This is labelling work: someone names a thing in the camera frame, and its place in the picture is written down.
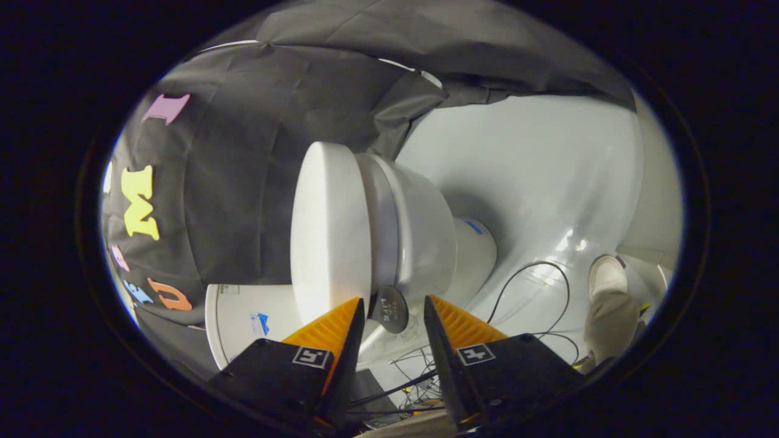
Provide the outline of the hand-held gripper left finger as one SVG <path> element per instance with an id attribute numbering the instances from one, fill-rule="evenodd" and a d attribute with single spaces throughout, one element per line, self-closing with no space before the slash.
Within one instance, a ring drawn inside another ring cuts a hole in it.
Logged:
<path id="1" fill-rule="evenodd" d="M 343 426 L 365 327 L 354 297 L 283 341 L 256 340 L 209 380 L 231 407 L 291 435 Z"/>

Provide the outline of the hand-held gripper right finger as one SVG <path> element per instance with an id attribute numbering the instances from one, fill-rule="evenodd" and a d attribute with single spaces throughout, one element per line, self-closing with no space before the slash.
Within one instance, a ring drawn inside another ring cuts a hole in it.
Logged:
<path id="1" fill-rule="evenodd" d="M 437 296 L 425 329 L 442 398 L 459 434 L 509 434 L 584 386 L 586 377 L 536 335 L 504 335 Z"/>

